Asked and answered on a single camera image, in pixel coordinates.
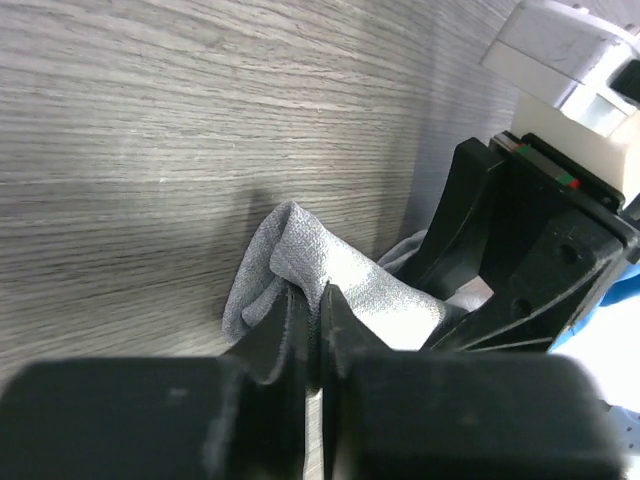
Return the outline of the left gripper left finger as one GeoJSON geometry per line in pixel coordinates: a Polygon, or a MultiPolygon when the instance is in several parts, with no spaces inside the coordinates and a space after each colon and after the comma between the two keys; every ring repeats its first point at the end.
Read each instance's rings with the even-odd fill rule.
{"type": "Polygon", "coordinates": [[[1,397],[5,479],[299,479],[308,310],[286,288],[227,352],[30,364],[1,397]]]}

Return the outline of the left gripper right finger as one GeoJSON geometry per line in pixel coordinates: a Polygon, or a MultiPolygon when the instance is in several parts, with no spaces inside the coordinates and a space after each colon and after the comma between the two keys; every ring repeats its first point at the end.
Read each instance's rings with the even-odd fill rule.
{"type": "Polygon", "coordinates": [[[596,389],[546,354],[389,348],[328,285],[320,308],[328,479],[619,479],[596,389]]]}

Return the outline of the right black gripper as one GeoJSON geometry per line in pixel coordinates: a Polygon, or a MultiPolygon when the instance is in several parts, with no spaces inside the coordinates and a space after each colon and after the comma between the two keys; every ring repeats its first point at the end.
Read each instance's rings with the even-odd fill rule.
{"type": "Polygon", "coordinates": [[[455,148],[433,220],[399,280],[447,300],[479,275],[504,160],[511,196],[504,205],[518,220],[562,214],[488,301],[441,324],[424,351],[545,352],[591,311],[627,261],[639,262],[639,220],[621,192],[533,133],[520,139],[503,131],[489,147],[470,138],[455,148]]]}

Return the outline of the grey cloth napkin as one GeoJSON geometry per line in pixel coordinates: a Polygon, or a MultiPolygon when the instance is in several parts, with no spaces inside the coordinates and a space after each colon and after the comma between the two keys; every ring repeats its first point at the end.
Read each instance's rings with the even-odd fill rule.
{"type": "Polygon", "coordinates": [[[282,203],[261,222],[245,251],[224,308],[223,332],[229,342],[239,341],[288,285],[302,290],[309,329],[316,331],[322,294],[333,284],[355,316],[384,343],[416,351],[442,321],[478,309],[492,294],[484,281],[474,278],[448,299],[438,300],[396,278],[425,235],[419,231],[373,261],[297,203],[282,203]]]}

